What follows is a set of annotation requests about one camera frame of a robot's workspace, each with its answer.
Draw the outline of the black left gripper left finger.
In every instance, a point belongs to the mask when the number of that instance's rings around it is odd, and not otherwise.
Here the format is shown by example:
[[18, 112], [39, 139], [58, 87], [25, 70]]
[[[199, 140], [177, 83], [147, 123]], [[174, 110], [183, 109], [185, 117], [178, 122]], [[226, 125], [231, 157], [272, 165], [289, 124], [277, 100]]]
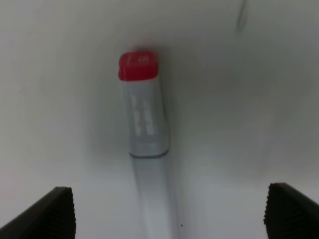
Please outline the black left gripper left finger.
[[0, 228], [2, 239], [74, 239], [76, 217], [72, 188], [55, 187]]

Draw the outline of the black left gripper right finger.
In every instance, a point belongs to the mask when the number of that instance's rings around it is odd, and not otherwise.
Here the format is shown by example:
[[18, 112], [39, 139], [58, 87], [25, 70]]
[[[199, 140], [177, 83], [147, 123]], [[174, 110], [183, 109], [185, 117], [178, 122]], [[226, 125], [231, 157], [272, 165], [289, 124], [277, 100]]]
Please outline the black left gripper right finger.
[[269, 239], [317, 239], [319, 205], [287, 183], [272, 183], [264, 214]]

